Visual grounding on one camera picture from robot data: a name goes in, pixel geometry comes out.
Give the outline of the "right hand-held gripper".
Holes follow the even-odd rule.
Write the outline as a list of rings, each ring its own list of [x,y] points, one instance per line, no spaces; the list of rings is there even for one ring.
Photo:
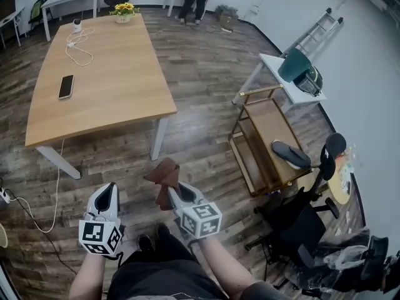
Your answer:
[[[179,227],[195,239],[202,239],[220,231],[223,215],[214,202],[204,199],[202,192],[179,181],[181,197],[173,187],[167,193]]]

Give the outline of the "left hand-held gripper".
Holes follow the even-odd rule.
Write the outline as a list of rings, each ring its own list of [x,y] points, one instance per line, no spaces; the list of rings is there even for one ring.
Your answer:
[[[123,234],[120,211],[119,189],[115,182],[110,182],[97,189],[87,202],[87,213],[79,221],[79,242],[90,254],[115,257]],[[104,213],[109,218],[94,214]]]

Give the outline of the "brown cloth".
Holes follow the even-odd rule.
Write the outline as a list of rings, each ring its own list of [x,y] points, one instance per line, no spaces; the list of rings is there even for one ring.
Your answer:
[[[179,171],[180,165],[171,158],[166,157],[149,174],[144,176],[145,180],[161,186],[156,198],[156,204],[162,211],[173,209],[172,202],[168,196],[168,188],[173,188],[178,196],[181,196],[178,183]]]

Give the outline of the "person's left forearm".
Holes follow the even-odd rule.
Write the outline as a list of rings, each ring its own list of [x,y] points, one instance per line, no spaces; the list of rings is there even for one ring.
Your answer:
[[[69,290],[68,300],[101,300],[106,258],[87,253]]]

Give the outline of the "wooden table with white legs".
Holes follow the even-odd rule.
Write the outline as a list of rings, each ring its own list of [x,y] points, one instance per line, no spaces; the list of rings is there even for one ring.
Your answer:
[[[83,48],[92,54],[87,66],[78,66],[66,52],[72,24],[54,36],[36,81],[29,110],[26,147],[74,179],[80,172],[51,144],[59,139],[89,134],[138,121],[154,121],[150,157],[156,160],[168,119],[177,109],[140,14],[118,24],[113,16],[82,22],[92,33]],[[72,96],[59,100],[64,76],[73,75]]]

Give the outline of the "person's shoe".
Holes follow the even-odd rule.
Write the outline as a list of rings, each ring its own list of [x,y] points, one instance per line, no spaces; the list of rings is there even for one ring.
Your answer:
[[[146,234],[141,234],[137,238],[137,245],[140,251],[153,251],[153,244],[150,237]]]
[[[156,239],[168,238],[171,235],[170,229],[164,223],[156,224]]]

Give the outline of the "gold shelf cart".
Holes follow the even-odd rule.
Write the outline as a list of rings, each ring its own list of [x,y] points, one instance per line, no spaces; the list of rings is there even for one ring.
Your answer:
[[[290,166],[273,151],[274,141],[282,141],[302,150],[276,101],[271,97],[253,101],[249,99],[254,94],[272,92],[282,87],[276,85],[239,94],[244,102],[229,133],[228,143],[252,197],[288,187],[298,178],[311,172],[310,167]]]

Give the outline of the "person's grey shirt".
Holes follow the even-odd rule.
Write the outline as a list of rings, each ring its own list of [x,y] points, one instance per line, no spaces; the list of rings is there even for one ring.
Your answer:
[[[293,300],[265,281],[248,286],[240,295],[239,300]]]

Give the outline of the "smartphone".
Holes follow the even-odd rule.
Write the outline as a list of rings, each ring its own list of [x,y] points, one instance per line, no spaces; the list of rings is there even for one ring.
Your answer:
[[[68,99],[72,96],[73,84],[74,84],[73,75],[64,76],[62,78],[58,94],[59,100]]]

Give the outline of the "round yellow table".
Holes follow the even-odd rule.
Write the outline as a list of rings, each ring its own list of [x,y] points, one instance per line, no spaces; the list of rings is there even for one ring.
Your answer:
[[[351,196],[351,174],[354,168],[345,154],[338,156],[335,164],[334,174],[327,184],[335,200],[345,205]]]

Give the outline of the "black domed appliance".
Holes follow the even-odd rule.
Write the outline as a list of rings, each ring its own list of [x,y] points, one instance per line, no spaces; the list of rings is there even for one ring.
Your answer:
[[[319,96],[323,88],[323,77],[315,66],[304,71],[293,82],[302,92],[314,97]]]

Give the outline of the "cardboard box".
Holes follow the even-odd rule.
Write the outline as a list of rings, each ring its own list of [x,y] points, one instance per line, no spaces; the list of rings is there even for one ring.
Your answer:
[[[238,10],[234,7],[220,4],[214,14],[222,28],[233,30],[238,22]]]

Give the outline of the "sunflower pot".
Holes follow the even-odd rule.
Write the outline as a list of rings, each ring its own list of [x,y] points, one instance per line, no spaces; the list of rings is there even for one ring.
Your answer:
[[[111,11],[109,14],[111,16],[115,16],[116,23],[126,24],[139,11],[140,11],[139,7],[135,7],[133,4],[125,2],[115,5],[114,10]]]

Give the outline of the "green folding chair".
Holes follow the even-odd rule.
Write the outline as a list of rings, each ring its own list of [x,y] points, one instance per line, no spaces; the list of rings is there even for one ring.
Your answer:
[[[48,0],[37,0],[34,3],[31,9],[30,19],[28,22],[28,24],[31,25],[31,28],[33,27],[34,23],[40,23],[43,20],[42,6],[47,1]]]

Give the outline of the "aluminium ladder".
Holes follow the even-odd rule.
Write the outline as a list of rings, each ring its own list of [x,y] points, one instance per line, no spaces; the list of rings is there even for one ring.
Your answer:
[[[280,58],[286,58],[292,49],[298,49],[304,55],[310,56],[331,37],[343,21],[343,17],[333,17],[332,9],[327,8],[318,20],[280,55]]]

